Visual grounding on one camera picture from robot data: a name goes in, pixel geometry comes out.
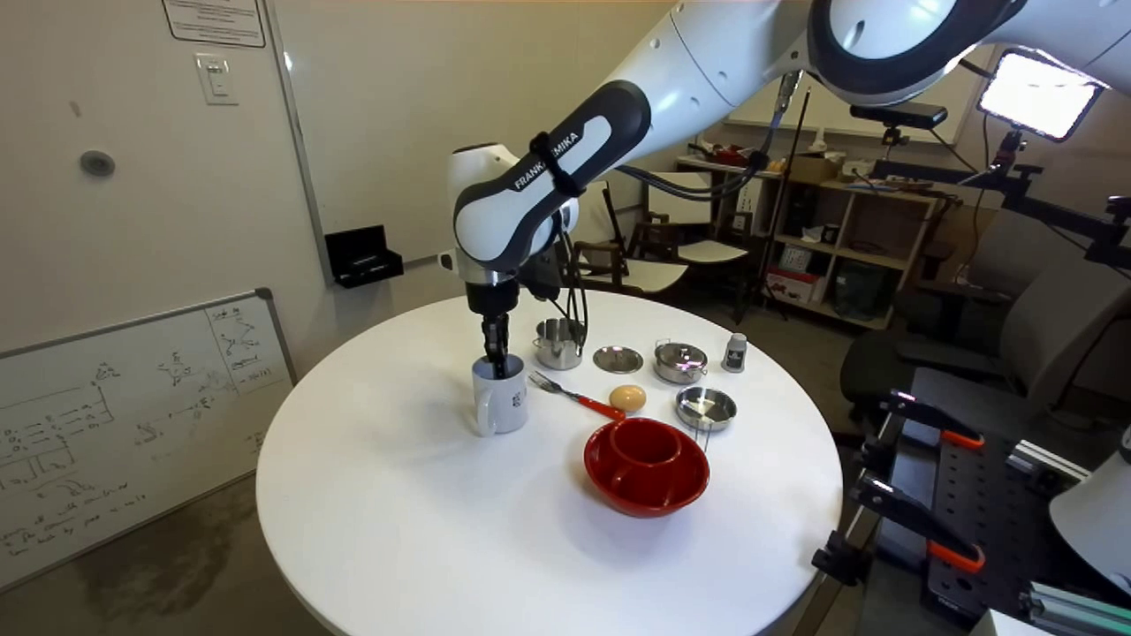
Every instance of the white tabletop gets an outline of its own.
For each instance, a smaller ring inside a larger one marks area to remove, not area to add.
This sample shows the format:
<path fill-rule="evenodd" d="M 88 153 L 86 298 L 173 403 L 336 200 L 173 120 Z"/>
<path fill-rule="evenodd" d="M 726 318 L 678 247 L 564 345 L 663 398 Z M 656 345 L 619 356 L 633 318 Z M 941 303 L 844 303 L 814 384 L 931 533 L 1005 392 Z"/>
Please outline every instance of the white tabletop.
<path fill-rule="evenodd" d="M 513 310 L 533 360 L 553 303 Z M 599 398 L 648 390 L 675 423 L 675 384 L 643 364 L 595 366 L 599 345 L 663 340 L 711 356 L 700 384 L 739 403 L 711 438 L 711 485 L 675 516 L 633 519 L 586 492 L 582 443 L 606 422 L 531 384 L 527 426 L 471 432 L 481 324 L 467 300 L 389 318 L 330 352 L 279 407 L 258 458 L 258 516 L 292 590 L 343 634 L 389 636 L 727 636 L 769 627 L 814 581 L 840 513 L 840 464 L 814 398 L 766 352 L 720 371 L 727 332 L 686 310 L 589 294 L 586 360 L 556 371 Z"/>

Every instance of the red bowl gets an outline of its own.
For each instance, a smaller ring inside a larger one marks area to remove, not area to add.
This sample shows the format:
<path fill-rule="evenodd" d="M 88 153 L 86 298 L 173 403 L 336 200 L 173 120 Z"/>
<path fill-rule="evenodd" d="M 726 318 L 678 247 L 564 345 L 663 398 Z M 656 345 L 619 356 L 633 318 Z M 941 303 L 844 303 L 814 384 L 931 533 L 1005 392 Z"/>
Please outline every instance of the red bowl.
<path fill-rule="evenodd" d="M 703 447 L 648 418 L 612 422 L 589 436 L 582 466 L 595 492 L 626 516 L 672 516 L 708 492 Z"/>

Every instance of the light switch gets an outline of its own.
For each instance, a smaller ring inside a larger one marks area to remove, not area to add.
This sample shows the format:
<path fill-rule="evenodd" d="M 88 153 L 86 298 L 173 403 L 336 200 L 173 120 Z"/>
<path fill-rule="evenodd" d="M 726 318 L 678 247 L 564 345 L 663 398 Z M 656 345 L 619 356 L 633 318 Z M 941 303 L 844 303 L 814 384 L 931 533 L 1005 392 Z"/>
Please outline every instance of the light switch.
<path fill-rule="evenodd" d="M 211 107 L 237 107 L 237 88 L 233 88 L 233 68 L 225 58 L 216 53 L 197 53 L 197 79 L 204 88 L 204 104 Z"/>

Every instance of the gray floor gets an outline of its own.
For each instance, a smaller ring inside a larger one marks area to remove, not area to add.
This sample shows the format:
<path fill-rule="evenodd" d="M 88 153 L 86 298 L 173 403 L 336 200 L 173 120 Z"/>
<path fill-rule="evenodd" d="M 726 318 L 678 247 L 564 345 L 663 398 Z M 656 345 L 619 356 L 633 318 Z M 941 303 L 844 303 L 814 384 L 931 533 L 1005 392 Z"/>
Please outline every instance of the gray floor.
<path fill-rule="evenodd" d="M 727 320 L 727 309 L 698 303 L 692 310 Z M 779 310 L 753 310 L 739 330 L 809 390 L 835 432 L 850 432 L 838 366 L 853 332 Z M 854 608 L 854 590 L 840 594 L 824 634 L 854 634 Z M 272 566 L 253 519 L 253 482 L 243 477 L 0 594 L 0 636 L 70 634 L 323 636 L 325 628 Z"/>

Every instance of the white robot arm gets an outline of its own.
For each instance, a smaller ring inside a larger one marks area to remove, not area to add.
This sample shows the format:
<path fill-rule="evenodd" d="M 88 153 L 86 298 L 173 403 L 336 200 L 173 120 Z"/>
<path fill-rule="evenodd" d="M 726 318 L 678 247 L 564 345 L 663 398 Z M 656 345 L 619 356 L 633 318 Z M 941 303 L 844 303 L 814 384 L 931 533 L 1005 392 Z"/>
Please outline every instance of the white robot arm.
<path fill-rule="evenodd" d="M 692 138 L 782 73 L 806 69 L 844 104 L 890 107 L 980 44 L 1023 44 L 1131 93 L 1131 2 L 678 0 L 522 158 L 500 145 L 455 153 L 454 231 L 489 356 L 507 352 L 518 270 L 568 231 L 562 204 L 606 168 Z"/>

